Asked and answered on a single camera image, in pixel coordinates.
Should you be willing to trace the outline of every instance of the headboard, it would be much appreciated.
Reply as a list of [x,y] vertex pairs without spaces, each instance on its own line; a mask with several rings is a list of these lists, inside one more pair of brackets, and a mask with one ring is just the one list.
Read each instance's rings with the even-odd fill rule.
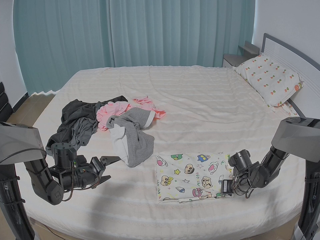
[[320,119],[320,65],[291,45],[265,33],[262,53],[297,72],[304,86],[288,100],[301,117]]

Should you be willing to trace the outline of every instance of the black garment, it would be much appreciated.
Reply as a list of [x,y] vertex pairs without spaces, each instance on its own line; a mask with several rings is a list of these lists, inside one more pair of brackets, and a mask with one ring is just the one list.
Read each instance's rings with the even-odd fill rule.
[[45,147],[47,153],[51,154],[51,146],[54,143],[65,142],[69,143],[73,138],[73,126],[80,118],[88,118],[90,120],[86,120],[86,122],[92,122],[92,128],[96,129],[98,125],[97,120],[97,111],[100,109],[101,106],[106,105],[108,102],[127,102],[128,100],[124,96],[119,96],[107,101],[97,102],[97,103],[86,103],[79,101],[77,99],[69,102],[63,109],[62,109],[62,117],[61,122],[62,124],[59,126],[57,133],[53,134]]

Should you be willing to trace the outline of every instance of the nightstand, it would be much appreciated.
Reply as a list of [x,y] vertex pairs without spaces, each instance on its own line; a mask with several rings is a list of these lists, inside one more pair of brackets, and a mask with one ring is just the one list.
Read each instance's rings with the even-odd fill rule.
[[243,55],[236,54],[224,54],[223,55],[223,68],[232,68],[232,66],[237,67],[241,63],[257,57],[259,55],[259,47],[245,41],[244,46],[239,45],[239,48],[243,51]]

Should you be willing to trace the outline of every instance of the teal curtain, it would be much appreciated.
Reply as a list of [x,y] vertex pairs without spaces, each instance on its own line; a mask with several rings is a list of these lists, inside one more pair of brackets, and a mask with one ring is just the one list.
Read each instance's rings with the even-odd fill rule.
[[251,42],[255,0],[14,0],[14,35],[29,93],[77,71],[139,65],[222,66]]

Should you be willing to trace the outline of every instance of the white wall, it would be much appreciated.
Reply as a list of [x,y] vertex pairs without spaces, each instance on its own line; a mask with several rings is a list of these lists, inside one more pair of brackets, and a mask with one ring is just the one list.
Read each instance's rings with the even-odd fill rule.
[[27,92],[14,43],[14,0],[0,0],[0,81],[13,107]]
[[268,33],[320,63],[320,0],[256,0],[252,43]]

